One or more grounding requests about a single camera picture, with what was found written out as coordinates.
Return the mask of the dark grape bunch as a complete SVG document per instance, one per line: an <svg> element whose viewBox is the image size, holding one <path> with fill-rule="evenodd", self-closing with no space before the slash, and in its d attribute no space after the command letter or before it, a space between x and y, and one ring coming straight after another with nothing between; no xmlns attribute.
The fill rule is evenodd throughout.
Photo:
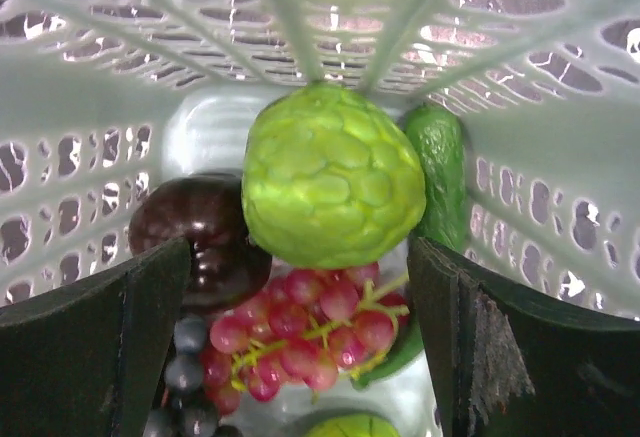
<svg viewBox="0 0 640 437"><path fill-rule="evenodd" d="M173 330L156 397L144 427L145 436L240 436L222 424L221 409L204 392L203 355L206 322L195 315L179 319Z"/></svg>

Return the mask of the light blue plastic basket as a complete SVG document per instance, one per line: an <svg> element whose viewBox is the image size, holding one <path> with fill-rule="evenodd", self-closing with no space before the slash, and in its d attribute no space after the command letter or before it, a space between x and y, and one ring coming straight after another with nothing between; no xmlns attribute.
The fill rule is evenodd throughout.
<svg viewBox="0 0 640 437"><path fill-rule="evenodd" d="M132 254L129 224L166 181L237 172L242 203L257 115L314 83L355 91L404 134L419 106L453 113L457 253L639 325L639 0L1 0L1 310L155 248ZM369 264L381 282L408 276L417 317L409 242L430 238L414 228ZM369 265L269 254L263 289L293 269ZM352 413L447 436L425 347L362 391L341 378L318 395L244 394L220 422L305 436Z"/></svg>

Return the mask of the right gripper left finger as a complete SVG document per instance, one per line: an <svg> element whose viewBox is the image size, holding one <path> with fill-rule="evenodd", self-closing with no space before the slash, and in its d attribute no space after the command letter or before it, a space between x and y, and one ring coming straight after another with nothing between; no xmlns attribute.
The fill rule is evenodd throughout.
<svg viewBox="0 0 640 437"><path fill-rule="evenodd" d="M190 261L172 239L2 308L2 435L142 435Z"/></svg>

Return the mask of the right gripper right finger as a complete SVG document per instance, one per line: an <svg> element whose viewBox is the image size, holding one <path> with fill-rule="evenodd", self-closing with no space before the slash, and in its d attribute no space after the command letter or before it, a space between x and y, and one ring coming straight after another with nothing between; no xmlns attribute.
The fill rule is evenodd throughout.
<svg viewBox="0 0 640 437"><path fill-rule="evenodd" d="M425 238L408 268L447 436L635 436L639 325L562 302Z"/></svg>

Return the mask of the green lime fruit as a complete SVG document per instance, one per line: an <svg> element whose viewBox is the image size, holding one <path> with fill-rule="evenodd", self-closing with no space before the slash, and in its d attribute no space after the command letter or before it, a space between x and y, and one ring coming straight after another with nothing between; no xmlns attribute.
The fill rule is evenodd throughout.
<svg viewBox="0 0 640 437"><path fill-rule="evenodd" d="M309 429L305 437L399 437L385 418L369 413L352 413L328 418Z"/></svg>

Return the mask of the green custard apple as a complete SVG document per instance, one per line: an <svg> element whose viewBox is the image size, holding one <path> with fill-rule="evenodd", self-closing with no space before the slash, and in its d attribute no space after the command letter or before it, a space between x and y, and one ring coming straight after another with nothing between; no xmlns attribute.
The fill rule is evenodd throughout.
<svg viewBox="0 0 640 437"><path fill-rule="evenodd" d="M297 267L372 263L426 209L416 151L391 117L353 90L314 83L266 106L244 155L252 240Z"/></svg>

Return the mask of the red grape bunch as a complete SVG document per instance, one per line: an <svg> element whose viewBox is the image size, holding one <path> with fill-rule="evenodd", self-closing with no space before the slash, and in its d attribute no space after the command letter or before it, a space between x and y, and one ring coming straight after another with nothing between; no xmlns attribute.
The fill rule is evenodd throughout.
<svg viewBox="0 0 640 437"><path fill-rule="evenodd" d="M408 276L380 276L377 264L293 269L215 318L199 356L205 396L230 415L244 394L269 402L286 386L362 385L409 333Z"/></svg>

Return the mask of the green cucumber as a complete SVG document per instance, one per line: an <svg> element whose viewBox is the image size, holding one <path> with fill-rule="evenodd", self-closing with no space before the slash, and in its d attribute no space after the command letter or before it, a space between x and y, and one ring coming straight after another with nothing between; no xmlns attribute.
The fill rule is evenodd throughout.
<svg viewBox="0 0 640 437"><path fill-rule="evenodd" d="M458 118L437 105L422 105L403 117L404 132L418 154L425 176L427 205L414 237L427 237L461 252L467 239L464 143ZM395 343L376 367L351 380L362 391L390 377L424 351L416 314L400 326Z"/></svg>

